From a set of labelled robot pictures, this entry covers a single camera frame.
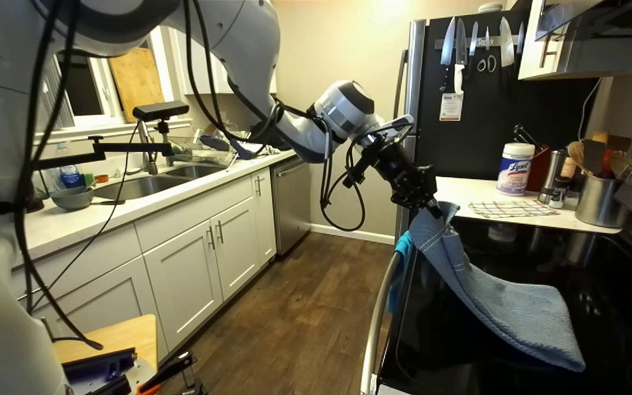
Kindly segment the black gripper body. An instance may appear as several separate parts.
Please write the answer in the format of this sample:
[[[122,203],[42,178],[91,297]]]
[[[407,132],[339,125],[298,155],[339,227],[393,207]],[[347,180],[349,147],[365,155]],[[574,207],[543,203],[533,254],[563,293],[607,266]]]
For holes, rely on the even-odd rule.
[[[373,167],[391,185],[391,200],[394,205],[410,210],[431,209],[437,194],[435,171],[430,165],[417,167],[404,150],[413,125],[413,117],[365,125],[364,132],[353,139],[359,147],[359,161],[347,167],[343,185],[362,185],[364,171]]]

